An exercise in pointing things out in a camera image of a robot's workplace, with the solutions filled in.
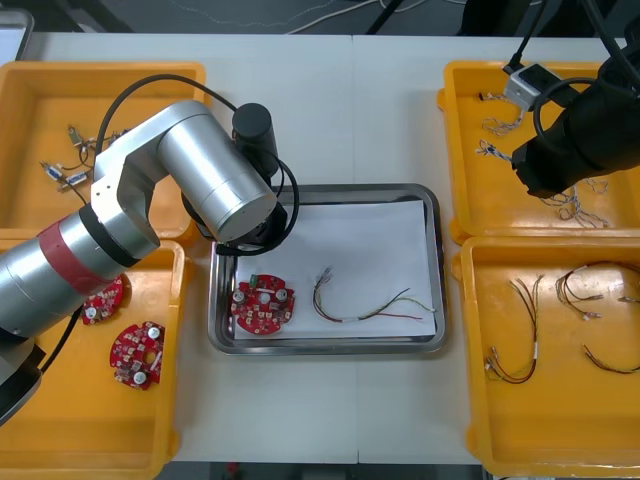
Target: stainless steel tray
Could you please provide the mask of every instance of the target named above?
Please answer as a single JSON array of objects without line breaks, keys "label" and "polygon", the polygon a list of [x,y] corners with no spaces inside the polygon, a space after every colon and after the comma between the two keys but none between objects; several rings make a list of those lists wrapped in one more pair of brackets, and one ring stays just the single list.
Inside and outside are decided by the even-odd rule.
[{"label": "stainless steel tray", "polygon": [[[431,298],[436,333],[430,336],[376,338],[309,338],[239,340],[229,314],[229,298],[236,285],[233,257],[211,255],[209,281],[209,339],[218,350],[232,355],[337,355],[372,353],[433,352],[444,344],[447,333],[447,304],[444,289],[444,256],[440,236],[440,208],[435,195],[417,184],[307,185],[300,187],[302,205],[386,203],[422,200],[427,234],[427,255],[431,278]],[[291,205],[291,188],[280,195],[283,205]]]}]

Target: orange tray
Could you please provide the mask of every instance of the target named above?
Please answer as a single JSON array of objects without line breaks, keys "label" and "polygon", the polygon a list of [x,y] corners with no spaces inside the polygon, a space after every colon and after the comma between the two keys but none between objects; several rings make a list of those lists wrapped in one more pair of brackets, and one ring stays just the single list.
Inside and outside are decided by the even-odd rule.
[{"label": "orange tray", "polygon": [[[563,221],[558,208],[544,205],[527,194],[511,165],[493,156],[476,153],[480,140],[501,152],[513,151],[535,136],[531,113],[520,127],[498,137],[482,127],[487,118],[511,122],[518,108],[507,102],[481,101],[479,93],[502,93],[507,75],[499,62],[452,62],[445,69],[445,88],[438,94],[444,111],[449,146],[451,189],[455,219],[454,240],[462,244],[471,236],[637,236],[640,231],[640,169],[617,172],[598,180],[608,181],[608,190],[596,194],[584,182],[578,186],[583,209],[607,220],[609,228],[583,228],[575,220]],[[595,77],[594,63],[545,64],[560,76]],[[549,126],[561,109],[549,104],[542,110],[542,123]]]},{"label": "orange tray", "polygon": [[[33,237],[82,206],[73,192],[57,191],[40,162],[78,165],[67,126],[73,125],[85,139],[97,136],[115,97],[136,80],[158,73],[205,83],[205,69],[197,63],[14,62],[0,68],[0,238]],[[133,128],[188,99],[204,102],[205,97],[175,81],[144,86],[121,105],[107,134]],[[79,186],[85,198],[90,183]],[[180,189],[170,178],[156,187],[150,221],[160,238],[179,238],[190,229]]]},{"label": "orange tray", "polygon": [[[571,277],[576,294],[604,295],[588,302],[600,319],[584,321],[556,297],[560,276],[598,260],[640,264],[640,239],[475,237],[453,262],[468,353],[467,446],[494,475],[640,476],[638,376],[601,370],[582,350],[584,343],[620,368],[640,364],[640,306],[617,301],[640,296],[638,275],[607,265]],[[507,369],[531,360],[531,322],[509,280],[531,286],[538,275],[545,277],[536,371],[522,385],[489,379],[484,365],[491,346]]]},{"label": "orange tray", "polygon": [[[0,254],[16,245],[0,241]],[[173,431],[176,349],[185,295],[185,255],[170,241],[126,272],[130,290],[103,324],[78,322],[27,404],[0,429],[0,478],[152,479],[177,452]],[[165,326],[160,383],[134,390],[113,378],[109,352],[131,324]],[[63,320],[38,344],[50,353]]]}]

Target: floor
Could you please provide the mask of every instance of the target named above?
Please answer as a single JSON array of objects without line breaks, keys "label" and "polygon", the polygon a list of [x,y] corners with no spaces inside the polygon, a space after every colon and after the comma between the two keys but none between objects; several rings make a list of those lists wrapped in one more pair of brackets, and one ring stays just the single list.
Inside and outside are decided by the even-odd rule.
[{"label": "floor", "polygon": [[[240,465],[242,480],[483,480],[482,468],[466,465]],[[156,480],[231,480],[222,463],[172,462]]]},{"label": "floor", "polygon": [[[330,18],[306,34],[364,33],[382,11],[379,3],[363,0],[102,0],[138,33],[246,33],[283,34],[320,17],[359,7]],[[465,0],[405,0],[401,7],[420,4],[394,14],[384,25],[384,35],[455,35]],[[555,13],[561,0],[551,0],[545,17]],[[521,25],[526,29],[538,7],[532,7]],[[621,36],[625,23],[640,13],[637,0],[619,0],[608,18],[613,33]]]}]

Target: red band on robot arm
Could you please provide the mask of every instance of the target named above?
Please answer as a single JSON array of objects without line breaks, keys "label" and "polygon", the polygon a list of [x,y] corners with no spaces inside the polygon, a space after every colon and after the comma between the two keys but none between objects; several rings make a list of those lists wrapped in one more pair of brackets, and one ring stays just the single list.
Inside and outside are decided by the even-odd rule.
[{"label": "red band on robot arm", "polygon": [[85,267],[73,254],[62,238],[60,222],[38,234],[38,241],[49,265],[80,295],[92,295],[111,284],[110,280],[105,280]]}]

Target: red pcb with components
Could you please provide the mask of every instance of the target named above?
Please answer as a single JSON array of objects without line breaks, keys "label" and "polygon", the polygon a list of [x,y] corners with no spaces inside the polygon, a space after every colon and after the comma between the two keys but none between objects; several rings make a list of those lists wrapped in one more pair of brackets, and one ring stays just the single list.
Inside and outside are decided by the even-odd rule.
[{"label": "red pcb with components", "polygon": [[91,295],[82,306],[82,323],[95,325],[112,317],[124,297],[125,277],[120,275],[111,285]]},{"label": "red pcb with components", "polygon": [[233,292],[231,315],[238,325],[254,335],[269,335],[291,320],[294,292],[284,280],[272,275],[252,275]]},{"label": "red pcb with components", "polygon": [[109,362],[116,368],[114,376],[125,385],[146,390],[152,383],[160,383],[164,327],[145,322],[141,327],[131,325],[118,335]]}]

